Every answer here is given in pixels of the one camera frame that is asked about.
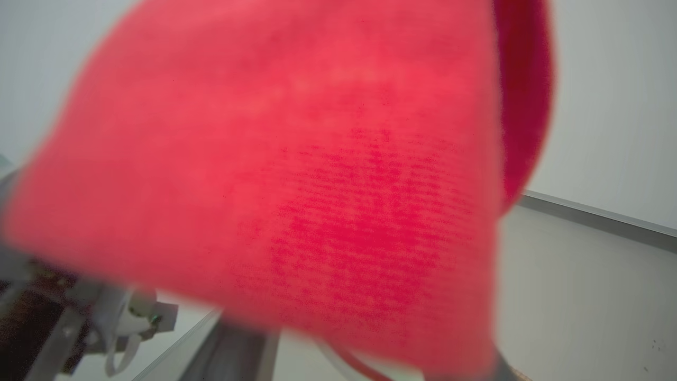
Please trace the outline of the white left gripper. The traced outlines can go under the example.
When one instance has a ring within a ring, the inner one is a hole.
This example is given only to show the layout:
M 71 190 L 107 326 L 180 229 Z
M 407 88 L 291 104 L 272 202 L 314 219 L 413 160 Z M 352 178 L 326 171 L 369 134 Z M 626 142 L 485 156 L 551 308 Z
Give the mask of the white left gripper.
M 176 330 L 179 304 L 157 291 L 80 284 L 87 319 L 82 378 L 140 378 L 166 350 L 157 340 Z

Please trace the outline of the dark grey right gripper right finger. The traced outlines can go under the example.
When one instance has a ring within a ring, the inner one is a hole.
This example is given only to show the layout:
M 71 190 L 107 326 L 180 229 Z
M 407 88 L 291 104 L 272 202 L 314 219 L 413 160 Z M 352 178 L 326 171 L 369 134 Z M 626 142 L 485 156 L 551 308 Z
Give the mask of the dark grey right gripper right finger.
M 506 362 L 502 354 L 496 352 L 496 364 L 493 371 L 493 381 L 518 381 L 520 377 L 514 372 L 512 367 Z

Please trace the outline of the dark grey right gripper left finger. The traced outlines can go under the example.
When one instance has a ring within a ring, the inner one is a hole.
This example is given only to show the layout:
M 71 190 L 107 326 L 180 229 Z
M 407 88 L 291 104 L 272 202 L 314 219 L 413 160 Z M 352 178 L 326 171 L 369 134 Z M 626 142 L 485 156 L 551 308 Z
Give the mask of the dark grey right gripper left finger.
M 280 336 L 219 317 L 179 380 L 273 380 Z

